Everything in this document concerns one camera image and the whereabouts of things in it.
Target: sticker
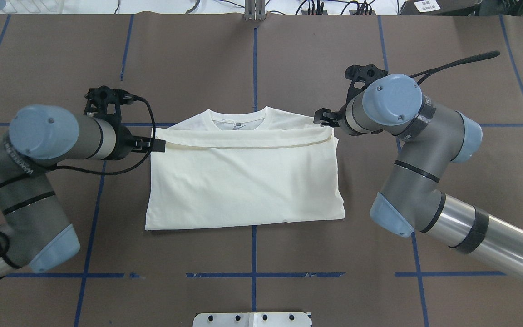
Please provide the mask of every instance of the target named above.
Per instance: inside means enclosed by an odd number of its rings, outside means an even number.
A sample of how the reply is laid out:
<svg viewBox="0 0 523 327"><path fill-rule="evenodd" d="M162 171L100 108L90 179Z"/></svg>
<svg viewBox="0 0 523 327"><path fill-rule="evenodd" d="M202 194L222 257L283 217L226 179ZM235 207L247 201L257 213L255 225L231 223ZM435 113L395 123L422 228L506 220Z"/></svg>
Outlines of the sticker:
<svg viewBox="0 0 523 327"><path fill-rule="evenodd" d="M419 12L432 12L441 9L436 0L424 0L415 2L415 7L417 7L417 10L419 10Z"/></svg>

